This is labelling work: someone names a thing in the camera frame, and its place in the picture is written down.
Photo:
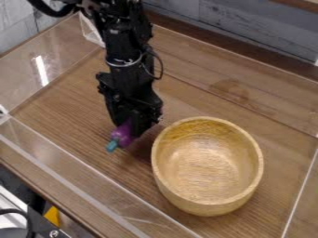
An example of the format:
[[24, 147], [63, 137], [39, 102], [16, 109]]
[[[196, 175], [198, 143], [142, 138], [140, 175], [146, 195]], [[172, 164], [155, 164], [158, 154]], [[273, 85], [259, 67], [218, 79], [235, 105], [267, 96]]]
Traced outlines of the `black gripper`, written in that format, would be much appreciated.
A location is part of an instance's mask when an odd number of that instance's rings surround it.
[[154, 62], [111, 63], [110, 71], [99, 72], [96, 79], [114, 124], [120, 126], [131, 118], [132, 135], [139, 138], [162, 116], [163, 101], [152, 89], [154, 81], [159, 80]]

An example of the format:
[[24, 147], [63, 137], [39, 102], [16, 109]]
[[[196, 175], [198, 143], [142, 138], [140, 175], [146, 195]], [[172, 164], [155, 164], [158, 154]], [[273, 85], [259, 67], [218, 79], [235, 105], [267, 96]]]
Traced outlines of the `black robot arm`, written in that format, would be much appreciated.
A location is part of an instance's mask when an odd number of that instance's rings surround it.
[[152, 24], [143, 0], [59, 0], [60, 9], [44, 0], [27, 1], [49, 17], [61, 18], [77, 11], [93, 23], [110, 68], [96, 74], [97, 91], [114, 124], [127, 125], [131, 135], [142, 136], [162, 116], [163, 101], [152, 83], [164, 72], [163, 61], [150, 45]]

